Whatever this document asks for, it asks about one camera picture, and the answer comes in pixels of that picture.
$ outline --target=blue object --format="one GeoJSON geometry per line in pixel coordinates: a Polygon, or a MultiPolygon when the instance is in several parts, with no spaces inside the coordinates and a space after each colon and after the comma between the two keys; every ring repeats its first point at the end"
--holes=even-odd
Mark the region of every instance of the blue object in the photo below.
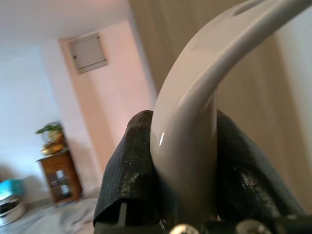
{"type": "Polygon", "coordinates": [[[20,179],[9,179],[0,183],[0,200],[10,196],[23,196],[25,194],[23,181],[20,179]]]}

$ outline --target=black woven fabric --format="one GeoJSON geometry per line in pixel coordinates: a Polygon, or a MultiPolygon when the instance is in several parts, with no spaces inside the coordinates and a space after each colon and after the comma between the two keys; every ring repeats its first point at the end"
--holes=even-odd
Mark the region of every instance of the black woven fabric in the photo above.
{"type": "MultiPolygon", "coordinates": [[[[152,115],[143,111],[130,120],[106,166],[94,224],[116,223],[123,201],[132,224],[156,224],[161,219],[162,199],[150,154],[152,115]]],[[[272,217],[304,214],[261,149],[220,111],[217,131],[216,202],[222,220],[268,223],[272,217]]]]}

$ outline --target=wooden nightstand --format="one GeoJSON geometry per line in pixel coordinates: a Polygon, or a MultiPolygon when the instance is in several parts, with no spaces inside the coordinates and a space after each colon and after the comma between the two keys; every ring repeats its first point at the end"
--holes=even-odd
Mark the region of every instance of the wooden nightstand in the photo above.
{"type": "Polygon", "coordinates": [[[38,160],[44,170],[55,205],[79,201],[82,187],[69,150],[38,160]]]}

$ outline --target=white ceiling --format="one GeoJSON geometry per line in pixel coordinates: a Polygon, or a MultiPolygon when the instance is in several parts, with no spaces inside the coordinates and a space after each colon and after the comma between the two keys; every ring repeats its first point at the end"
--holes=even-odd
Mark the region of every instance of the white ceiling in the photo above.
{"type": "Polygon", "coordinates": [[[0,0],[0,61],[51,39],[95,31],[127,13],[127,0],[0,0]]]}

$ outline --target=tiled floor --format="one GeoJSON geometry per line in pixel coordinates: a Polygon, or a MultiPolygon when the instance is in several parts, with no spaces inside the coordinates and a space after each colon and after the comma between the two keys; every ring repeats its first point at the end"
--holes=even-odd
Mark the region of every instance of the tiled floor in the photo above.
{"type": "Polygon", "coordinates": [[[58,208],[30,210],[16,222],[0,227],[0,234],[93,234],[96,201],[88,198],[58,208]]]}

